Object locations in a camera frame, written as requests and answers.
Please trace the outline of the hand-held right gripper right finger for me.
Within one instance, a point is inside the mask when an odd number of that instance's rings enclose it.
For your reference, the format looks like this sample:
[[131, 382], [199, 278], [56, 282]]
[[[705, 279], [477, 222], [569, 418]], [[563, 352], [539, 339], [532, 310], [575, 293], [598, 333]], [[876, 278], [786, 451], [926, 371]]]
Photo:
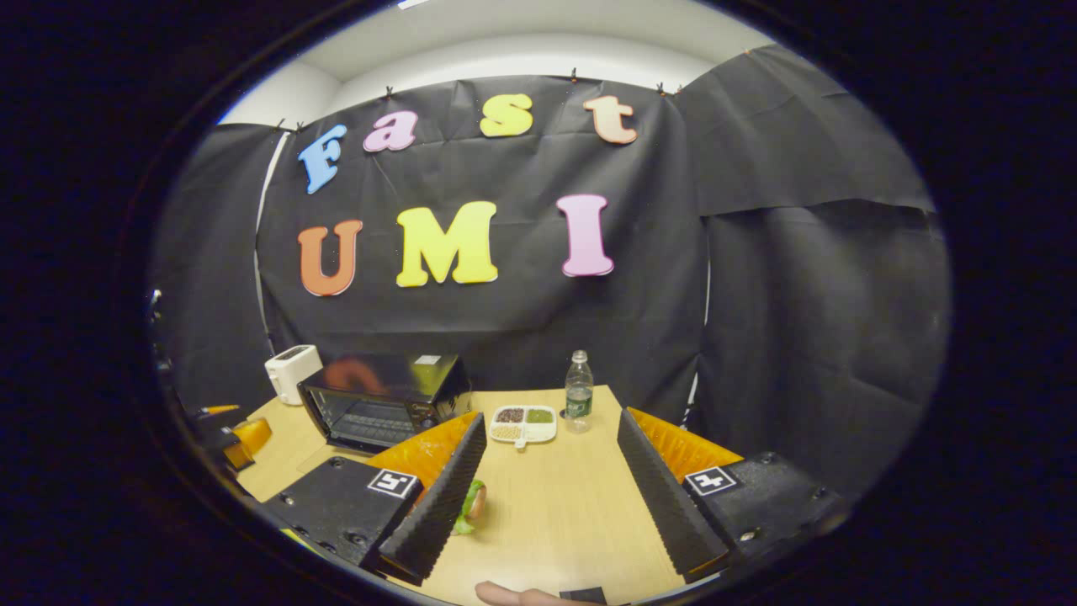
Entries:
[[617, 443], [686, 582], [738, 577], [789, 556], [850, 517], [850, 503], [771, 451], [741, 456], [632, 407]]

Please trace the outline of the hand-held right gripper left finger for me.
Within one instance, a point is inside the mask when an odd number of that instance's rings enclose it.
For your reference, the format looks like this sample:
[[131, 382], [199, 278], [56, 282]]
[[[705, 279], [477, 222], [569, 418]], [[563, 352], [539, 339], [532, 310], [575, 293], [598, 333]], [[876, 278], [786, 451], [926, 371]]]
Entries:
[[485, 415], [470, 412], [365, 463], [323, 461], [264, 506], [316, 550], [421, 584], [465, 510], [485, 448]]

